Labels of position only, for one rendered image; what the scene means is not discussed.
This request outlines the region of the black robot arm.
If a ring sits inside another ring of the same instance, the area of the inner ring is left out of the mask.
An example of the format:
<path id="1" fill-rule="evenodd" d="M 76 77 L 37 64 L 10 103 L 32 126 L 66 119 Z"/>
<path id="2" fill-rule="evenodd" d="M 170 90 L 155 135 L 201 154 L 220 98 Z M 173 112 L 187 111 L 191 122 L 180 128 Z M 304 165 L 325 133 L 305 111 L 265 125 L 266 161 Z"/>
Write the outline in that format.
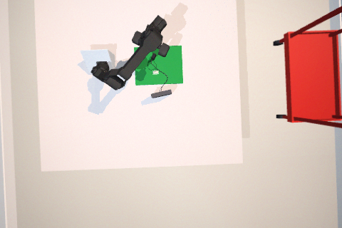
<path id="1" fill-rule="evenodd" d="M 161 16 L 157 15 L 152 23 L 146 26 L 146 29 L 141 33 L 138 43 L 140 46 L 129 58 L 126 64 L 120 68 L 109 69 L 107 61 L 96 61 L 96 66 L 91 70 L 93 76 L 104 82 L 114 90 L 121 89 L 125 86 L 127 80 L 132 76 L 132 73 L 149 54 L 155 51 L 162 44 L 161 31 L 166 27 L 167 22 Z M 125 80 L 123 81 L 117 75 Z"/>

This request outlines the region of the green circuit board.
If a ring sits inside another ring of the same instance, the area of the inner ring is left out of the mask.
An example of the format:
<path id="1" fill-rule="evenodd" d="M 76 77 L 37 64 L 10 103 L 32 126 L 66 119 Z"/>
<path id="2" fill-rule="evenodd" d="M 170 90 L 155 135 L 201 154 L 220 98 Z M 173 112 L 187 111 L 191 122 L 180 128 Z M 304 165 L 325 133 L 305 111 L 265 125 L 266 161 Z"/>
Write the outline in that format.
<path id="1" fill-rule="evenodd" d="M 135 69 L 135 85 L 183 83 L 182 46 L 170 46 L 166 57 L 158 55 L 158 52 L 158 48 L 149 52 Z M 155 60 L 151 58 L 153 53 L 156 54 Z"/>

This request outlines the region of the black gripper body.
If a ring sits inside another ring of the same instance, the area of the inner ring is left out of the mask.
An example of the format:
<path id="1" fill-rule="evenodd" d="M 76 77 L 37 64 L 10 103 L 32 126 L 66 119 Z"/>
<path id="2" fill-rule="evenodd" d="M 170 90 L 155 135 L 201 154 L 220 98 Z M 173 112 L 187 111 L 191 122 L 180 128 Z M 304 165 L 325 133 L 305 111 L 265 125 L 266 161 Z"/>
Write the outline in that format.
<path id="1" fill-rule="evenodd" d="M 140 38 L 140 35 L 141 35 L 141 32 L 139 31 L 136 31 L 134 33 L 134 36 L 132 38 L 132 42 L 136 45 L 139 45 L 138 43 L 138 39 Z M 167 52 L 169 51 L 170 49 L 170 46 L 167 45 L 166 43 L 162 43 L 162 45 L 158 48 L 159 49 L 159 52 L 158 52 L 158 55 L 162 56 L 162 57 L 166 57 L 167 55 Z"/>

